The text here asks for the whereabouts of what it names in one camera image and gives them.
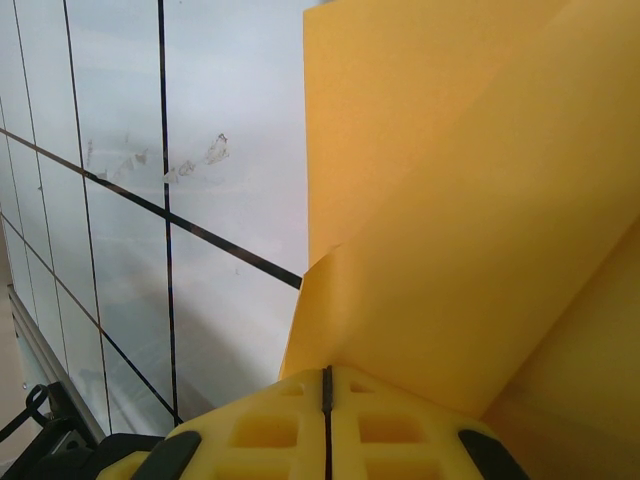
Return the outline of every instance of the white wall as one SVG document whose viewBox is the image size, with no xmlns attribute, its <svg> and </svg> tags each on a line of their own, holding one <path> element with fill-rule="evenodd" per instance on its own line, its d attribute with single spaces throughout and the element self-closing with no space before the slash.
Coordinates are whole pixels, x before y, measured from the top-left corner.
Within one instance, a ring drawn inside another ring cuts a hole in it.
<svg viewBox="0 0 640 480">
<path fill-rule="evenodd" d="M 316 3 L 166 0 L 160 22 L 156 0 L 0 0 L 13 282 L 107 433 L 165 434 L 277 379 Z"/>
</svg>

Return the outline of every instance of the black strip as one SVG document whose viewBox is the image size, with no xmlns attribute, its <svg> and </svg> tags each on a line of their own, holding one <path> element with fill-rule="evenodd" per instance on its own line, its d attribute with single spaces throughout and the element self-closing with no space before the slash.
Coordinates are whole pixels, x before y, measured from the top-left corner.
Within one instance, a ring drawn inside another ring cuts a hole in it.
<svg viewBox="0 0 640 480">
<path fill-rule="evenodd" d="M 24 480 L 30 477 L 30 471 L 60 444 L 60 440 L 74 428 L 70 418 L 57 418 L 44 425 L 22 454 L 11 464 L 2 476 L 4 480 Z"/>
<path fill-rule="evenodd" d="M 71 48 L 71 30 L 69 28 L 69 13 L 67 11 L 67 0 L 62 1 L 64 10 L 64 21 L 67 29 L 67 47 L 69 49 L 69 69 L 71 70 L 71 88 L 73 90 L 73 106 L 76 115 L 76 129 L 78 133 L 78 155 L 80 157 L 81 172 L 84 172 L 84 160 L 82 157 L 82 140 L 80 138 L 80 118 L 78 115 L 78 97 L 76 95 L 76 76 L 75 69 L 73 68 L 73 49 Z M 87 235 L 89 236 L 89 253 L 91 255 L 91 274 L 93 277 L 93 292 L 96 298 L 96 315 L 98 317 L 98 328 L 102 331 L 102 319 L 100 317 L 100 304 L 98 302 L 98 284 L 96 281 L 96 265 L 93 256 L 93 237 L 91 235 L 91 220 L 89 219 L 89 200 L 87 197 L 87 182 L 84 175 L 82 176 L 82 191 L 84 194 L 84 208 L 87 218 Z M 104 376 L 104 388 L 107 393 L 107 414 L 109 416 L 109 429 L 113 433 L 113 425 L 111 423 L 111 402 L 109 401 L 109 385 L 107 382 L 107 363 L 104 358 L 104 342 L 102 341 L 102 335 L 100 335 L 100 354 L 102 357 L 102 373 Z"/>
<path fill-rule="evenodd" d="M 163 440 L 142 462 L 131 480 L 179 480 L 200 442 L 202 437 L 192 430 Z"/>
<path fill-rule="evenodd" d="M 164 400 L 164 398 L 162 398 L 162 395 L 160 395 L 158 393 L 158 391 L 153 387 L 153 385 L 151 385 L 151 383 L 149 382 L 149 380 L 146 379 L 146 377 L 142 374 L 142 372 L 140 372 L 140 370 L 138 370 L 136 368 L 136 366 L 133 364 L 133 362 L 131 360 L 129 360 L 129 358 L 127 357 L 127 355 L 120 349 L 120 347 L 118 347 L 118 345 L 116 345 L 116 343 L 111 339 L 111 337 L 102 329 L 102 327 L 98 324 L 98 322 L 93 318 L 93 315 L 91 315 L 91 313 L 89 313 L 89 311 L 84 307 L 84 305 L 82 305 L 82 303 L 80 302 L 80 300 L 78 300 L 76 298 L 76 296 L 73 294 L 73 292 L 71 292 L 71 290 L 69 290 L 69 288 L 64 284 L 64 282 L 62 280 L 60 280 L 60 278 L 53 272 L 53 270 L 51 269 L 51 267 L 49 267 L 49 265 L 47 265 L 47 263 L 42 259 L 42 257 L 38 254 L 38 252 L 36 252 L 33 247 L 25 240 L 25 238 L 22 236 L 22 234 L 16 229 L 16 227 L 9 221 L 9 219 L 7 219 L 7 217 L 4 216 L 3 213 L 0 213 L 0 217 L 2 217 L 4 219 L 4 221 L 6 222 L 7 225 L 9 225 L 14 232 L 16 232 L 16 234 L 20 237 L 20 239 L 24 242 L 24 244 L 29 247 L 29 250 L 31 250 L 31 252 L 36 256 L 36 258 L 40 261 L 40 263 L 42 263 L 42 265 L 44 265 L 44 268 L 47 269 L 47 271 L 56 279 L 56 281 L 60 284 L 60 286 L 64 289 L 65 292 L 67 292 L 67 294 L 69 295 L 69 297 L 71 297 L 73 299 L 73 301 L 76 303 L 76 305 L 78 305 L 78 307 L 80 308 L 80 310 L 82 310 L 82 312 L 87 316 L 87 318 L 91 321 L 91 323 L 93 323 L 95 325 L 95 327 L 100 331 L 100 333 L 102 334 L 101 337 L 104 335 L 104 337 L 107 339 L 107 341 L 113 346 L 113 348 L 118 352 L 118 354 L 122 357 L 122 359 L 132 368 L 132 370 L 136 373 L 136 375 L 138 375 L 138 377 L 140 378 L 140 380 L 142 381 L 142 383 L 144 383 L 147 388 L 149 388 L 149 390 L 151 391 L 151 393 L 153 393 L 153 395 L 158 399 L 158 401 L 162 404 L 162 406 L 165 407 L 165 409 L 167 409 L 167 411 L 172 415 L 172 416 L 176 416 L 176 413 L 174 412 L 173 408 L 166 402 L 166 400 Z"/>
<path fill-rule="evenodd" d="M 164 54 L 164 1 L 158 0 L 158 44 L 160 52 L 160 107 L 162 109 L 162 165 L 164 174 L 169 173 L 169 131 L 167 128 L 167 82 Z M 169 184 L 164 184 L 164 209 L 171 212 Z M 176 332 L 175 313 L 173 309 L 173 258 L 171 255 L 171 222 L 165 217 L 165 236 L 167 239 L 167 298 L 169 303 L 169 345 L 171 348 L 171 389 L 173 408 L 176 411 L 174 425 L 178 422 L 178 385 L 176 379 Z"/>
<path fill-rule="evenodd" d="M 103 470 L 110 467 L 114 463 L 119 462 L 123 458 L 135 452 L 150 452 L 162 440 L 164 440 L 162 437 L 151 437 L 147 435 L 137 435 L 130 433 L 116 433 L 114 435 L 111 435 L 110 437 L 105 438 L 100 443 L 98 449 L 82 466 L 81 470 L 70 472 L 67 475 L 64 475 L 63 472 L 59 477 L 57 477 L 56 480 L 96 480 Z M 57 463 L 58 458 L 55 455 L 52 455 L 50 461 Z M 41 462 L 37 468 L 43 468 L 43 462 Z M 46 480 L 51 478 L 52 469 L 48 468 L 48 465 L 46 463 L 44 464 L 44 468 L 45 469 L 41 470 L 44 472 L 44 475 L 39 477 L 38 480 Z"/>
<path fill-rule="evenodd" d="M 333 411 L 333 369 L 322 370 L 322 413 L 324 414 L 325 464 L 324 478 L 333 478 L 333 448 L 331 443 L 331 412 Z"/>
<path fill-rule="evenodd" d="M 484 480 L 529 480 L 500 440 L 475 430 L 460 430 L 458 438 Z"/>
<path fill-rule="evenodd" d="M 185 220 L 184 218 L 179 217 L 174 213 L 168 212 L 164 208 L 157 206 L 155 203 L 151 203 L 149 200 L 145 200 L 144 198 L 139 197 L 138 195 L 122 187 L 119 187 L 118 185 L 115 185 L 109 182 L 108 180 L 98 178 L 97 175 L 94 175 L 93 173 L 88 172 L 78 167 L 77 165 L 74 165 L 73 163 L 68 162 L 67 160 L 64 160 L 58 155 L 48 152 L 47 150 L 44 150 L 43 148 L 40 148 L 37 145 L 34 145 L 26 141 L 18 137 L 17 135 L 14 135 L 13 133 L 6 131 L 3 128 L 0 128 L 0 133 L 6 134 L 7 136 L 14 139 L 15 141 L 20 142 L 29 148 L 32 148 L 36 152 L 46 157 L 49 157 L 51 160 L 58 162 L 60 165 L 63 165 L 69 168 L 70 170 L 73 170 L 74 172 L 79 173 L 80 175 L 83 175 L 85 178 L 88 178 L 89 180 L 95 183 L 98 183 L 105 188 L 108 188 L 112 192 L 115 192 L 118 195 L 126 198 L 127 200 L 132 201 L 136 205 L 139 205 L 142 208 L 152 213 L 155 213 L 159 217 L 168 219 L 172 224 L 186 230 L 189 233 L 192 233 L 196 237 L 203 239 L 204 241 L 210 243 L 211 245 L 214 245 L 219 249 L 224 250 L 225 252 L 227 252 L 230 255 L 233 255 L 239 260 L 242 260 L 243 262 L 246 262 L 249 265 L 254 266 L 258 270 L 261 270 L 264 273 L 266 273 L 267 275 L 271 275 L 273 278 L 277 278 L 278 280 L 286 283 L 287 285 L 295 289 L 300 289 L 300 286 L 302 285 L 302 278 L 296 275 L 295 273 L 292 273 L 286 270 L 285 268 L 282 268 L 276 265 L 275 263 L 270 262 L 269 260 L 266 260 L 256 255 L 255 253 L 251 253 L 250 251 L 245 250 L 244 248 L 239 247 L 238 245 L 235 245 L 229 240 L 225 240 L 224 238 L 216 235 L 215 233 L 209 232 L 208 230 L 205 230 L 204 228 L 199 227 L 198 225 L 188 220 Z"/>
</svg>

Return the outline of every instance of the yellow paper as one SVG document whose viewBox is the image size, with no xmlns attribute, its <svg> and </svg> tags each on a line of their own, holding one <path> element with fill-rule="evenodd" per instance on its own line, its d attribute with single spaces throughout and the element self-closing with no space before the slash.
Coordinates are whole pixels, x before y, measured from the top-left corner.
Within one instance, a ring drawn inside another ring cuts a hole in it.
<svg viewBox="0 0 640 480">
<path fill-rule="evenodd" d="M 640 211 L 638 22 L 574 2 L 522 49 L 311 269 L 283 374 L 353 366 L 481 414 Z"/>
<path fill-rule="evenodd" d="M 485 420 L 532 478 L 640 477 L 640 220 Z"/>
<path fill-rule="evenodd" d="M 310 264 L 351 238 L 568 0 L 339 0 L 305 12 Z"/>
</svg>

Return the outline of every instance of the yellow plastic object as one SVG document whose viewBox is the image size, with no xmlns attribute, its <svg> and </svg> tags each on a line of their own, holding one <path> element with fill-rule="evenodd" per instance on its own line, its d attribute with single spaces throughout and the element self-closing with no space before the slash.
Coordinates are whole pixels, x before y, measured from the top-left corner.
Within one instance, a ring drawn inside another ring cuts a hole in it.
<svg viewBox="0 0 640 480">
<path fill-rule="evenodd" d="M 149 452 L 134 452 L 122 460 L 105 468 L 98 475 L 97 480 L 124 480 L 133 476 L 142 462 L 149 456 Z"/>
<path fill-rule="evenodd" d="M 333 369 L 334 480 L 482 480 L 458 438 L 482 423 L 350 368 Z"/>
<path fill-rule="evenodd" d="M 181 480 L 324 480 L 322 372 L 308 371 L 186 422 L 202 442 Z"/>
<path fill-rule="evenodd" d="M 563 9 L 310 270 L 284 376 L 353 366 L 485 411 L 640 210 L 638 23 Z"/>
<path fill-rule="evenodd" d="M 311 265 L 362 228 L 567 3 L 338 0 L 305 12 Z"/>
</svg>

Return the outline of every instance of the metal frame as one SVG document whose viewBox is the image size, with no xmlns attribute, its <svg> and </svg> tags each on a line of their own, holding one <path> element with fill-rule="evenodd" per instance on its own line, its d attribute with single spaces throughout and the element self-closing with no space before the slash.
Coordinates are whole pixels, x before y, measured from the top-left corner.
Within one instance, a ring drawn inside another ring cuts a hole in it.
<svg viewBox="0 0 640 480">
<path fill-rule="evenodd" d="M 69 394 L 69 397 L 80 412 L 83 420 L 89 427 L 91 434 L 99 443 L 105 438 L 102 428 L 100 428 L 100 425 L 89 410 L 84 399 L 78 393 L 78 390 L 71 381 L 71 378 L 69 378 L 69 375 L 67 375 L 67 372 L 65 372 L 64 368 L 56 358 L 53 350 L 36 326 L 36 323 L 33 321 L 33 318 L 31 318 L 31 315 L 27 312 L 27 309 L 20 300 L 20 297 L 18 297 L 18 294 L 14 290 L 13 285 L 9 285 L 7 290 L 9 292 L 11 311 L 13 313 L 13 323 L 15 325 L 16 332 L 25 340 L 33 352 L 36 360 L 47 377 L 48 383 L 62 383 Z"/>
</svg>

